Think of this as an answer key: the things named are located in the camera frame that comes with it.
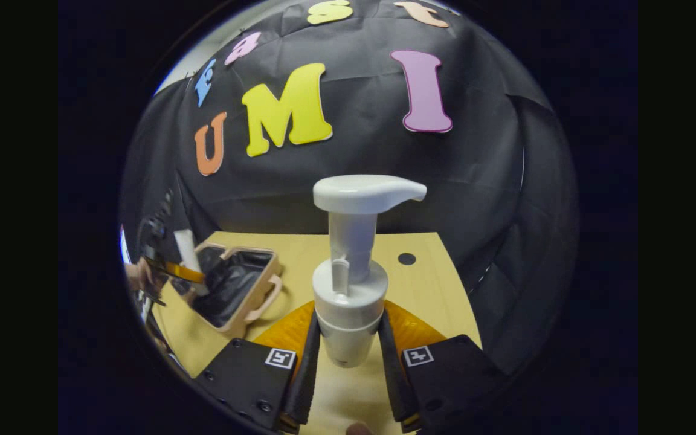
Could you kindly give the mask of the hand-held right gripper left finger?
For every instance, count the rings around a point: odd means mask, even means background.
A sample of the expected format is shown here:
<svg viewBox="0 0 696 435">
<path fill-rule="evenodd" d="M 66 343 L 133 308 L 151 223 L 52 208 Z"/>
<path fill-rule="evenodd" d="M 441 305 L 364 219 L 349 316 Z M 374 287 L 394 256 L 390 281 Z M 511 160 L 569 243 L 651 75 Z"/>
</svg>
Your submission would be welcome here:
<svg viewBox="0 0 696 435">
<path fill-rule="evenodd" d="M 320 326 L 311 301 L 254 341 L 235 338 L 196 375 L 219 410 L 261 433 L 298 434 L 312 407 Z"/>
</svg>

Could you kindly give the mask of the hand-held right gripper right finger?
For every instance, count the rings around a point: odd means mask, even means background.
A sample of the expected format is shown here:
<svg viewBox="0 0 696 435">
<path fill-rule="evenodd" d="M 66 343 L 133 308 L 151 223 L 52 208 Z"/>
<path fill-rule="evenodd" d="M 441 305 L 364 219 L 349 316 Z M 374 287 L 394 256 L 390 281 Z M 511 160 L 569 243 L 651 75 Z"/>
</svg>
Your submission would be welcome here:
<svg viewBox="0 0 696 435">
<path fill-rule="evenodd" d="M 390 407 L 403 433 L 466 434 L 510 385 L 467 334 L 447 338 L 390 301 L 378 337 Z"/>
</svg>

